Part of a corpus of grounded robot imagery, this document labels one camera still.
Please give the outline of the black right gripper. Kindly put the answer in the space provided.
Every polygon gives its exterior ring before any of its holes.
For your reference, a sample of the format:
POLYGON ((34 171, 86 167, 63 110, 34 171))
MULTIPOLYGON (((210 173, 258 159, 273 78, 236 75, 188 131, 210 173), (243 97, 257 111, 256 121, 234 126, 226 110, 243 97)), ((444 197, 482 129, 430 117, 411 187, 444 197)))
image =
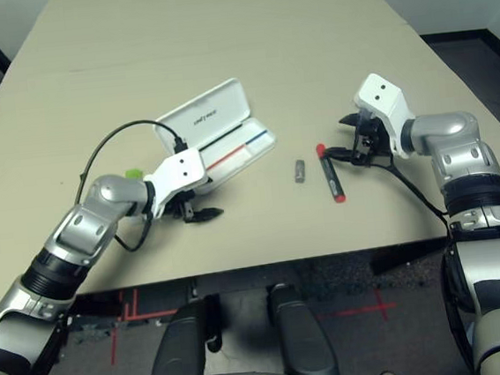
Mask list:
POLYGON ((351 157, 352 164, 373 162, 377 157, 390 158, 390 137, 379 118, 348 114, 340 123, 355 128, 353 149, 330 147, 324 150, 328 158, 351 157))

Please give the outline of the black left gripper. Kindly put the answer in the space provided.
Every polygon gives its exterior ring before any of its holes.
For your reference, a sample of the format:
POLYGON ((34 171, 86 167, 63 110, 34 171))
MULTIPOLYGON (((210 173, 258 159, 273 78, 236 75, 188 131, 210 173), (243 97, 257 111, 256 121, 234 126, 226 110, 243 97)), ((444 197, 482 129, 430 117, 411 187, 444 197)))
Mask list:
POLYGON ((175 219, 182 219, 185 223, 212 221, 224 213, 221 208, 205 207, 194 211, 192 201, 196 197, 193 190, 178 192, 164 208, 164 216, 171 215, 175 219))

